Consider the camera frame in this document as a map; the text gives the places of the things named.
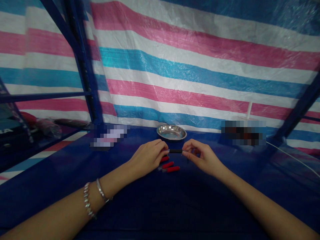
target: black tube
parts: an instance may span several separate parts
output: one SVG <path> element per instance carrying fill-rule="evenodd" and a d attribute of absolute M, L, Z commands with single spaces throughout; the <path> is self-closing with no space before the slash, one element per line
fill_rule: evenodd
<path fill-rule="evenodd" d="M 182 153 L 182 149 L 169 149 L 169 153 Z"/>

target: left hand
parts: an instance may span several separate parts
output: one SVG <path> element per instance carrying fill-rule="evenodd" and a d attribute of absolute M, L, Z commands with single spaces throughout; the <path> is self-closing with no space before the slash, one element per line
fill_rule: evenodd
<path fill-rule="evenodd" d="M 126 163 L 135 178 L 141 178 L 159 167 L 161 158 L 168 154 L 168 145 L 161 139 L 142 144 L 132 158 Z"/>

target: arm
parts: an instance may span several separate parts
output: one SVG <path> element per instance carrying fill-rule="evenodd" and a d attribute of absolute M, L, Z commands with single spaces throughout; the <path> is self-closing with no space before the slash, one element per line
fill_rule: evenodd
<path fill-rule="evenodd" d="M 272 239 L 320 239 L 318 233 L 232 173 L 220 162 L 208 145 L 191 139 L 183 145 L 182 149 L 188 151 L 182 154 L 201 170 L 226 185 L 260 222 Z"/>
<path fill-rule="evenodd" d="M 167 144 L 160 139 L 141 145 L 127 163 L 100 178 L 106 198 L 113 197 L 129 183 L 157 168 L 161 158 L 168 153 L 166 150 Z M 81 188 L 22 222 L 0 239 L 73 239 L 90 220 L 83 195 Z M 89 202 L 95 213 L 105 204 L 96 182 L 89 186 Z"/>

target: red plastic part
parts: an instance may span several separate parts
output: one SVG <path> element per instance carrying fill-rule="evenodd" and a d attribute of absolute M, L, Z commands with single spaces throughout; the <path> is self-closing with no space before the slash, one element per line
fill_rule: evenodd
<path fill-rule="evenodd" d="M 162 166 L 162 169 L 166 169 L 166 168 L 168 168 L 168 167 L 171 167 L 171 166 L 173 166 L 173 164 L 174 164 L 174 162 L 169 162 L 169 163 L 163 165 L 163 166 Z"/>
<path fill-rule="evenodd" d="M 26 122 L 29 124 L 30 127 L 33 127 L 36 122 L 37 122 L 37 118 L 33 115 L 31 115 L 30 113 L 26 113 L 26 112 L 20 112 L 21 115 L 23 116 L 23 118 L 26 120 Z"/>
<path fill-rule="evenodd" d="M 167 168 L 167 172 L 175 172 L 175 171 L 179 171 L 180 167 L 172 167 L 172 168 Z"/>
<path fill-rule="evenodd" d="M 169 157 L 166 156 L 166 157 L 163 157 L 160 162 L 165 162 L 165 161 L 168 161 L 168 160 L 169 160 Z"/>

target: hand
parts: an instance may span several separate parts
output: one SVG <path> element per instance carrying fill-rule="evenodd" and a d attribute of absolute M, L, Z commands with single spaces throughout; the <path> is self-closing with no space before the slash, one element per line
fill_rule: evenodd
<path fill-rule="evenodd" d="M 126 163 L 135 178 L 141 178 L 159 167 L 161 158 L 168 154 L 168 145 L 161 139 L 142 144 Z"/>
<path fill-rule="evenodd" d="M 228 171 L 227 167 L 220 162 L 219 158 L 214 154 L 209 145 L 190 139 L 185 142 L 182 147 L 182 155 L 191 160 L 198 168 L 205 173 L 212 175 L 218 179 Z"/>

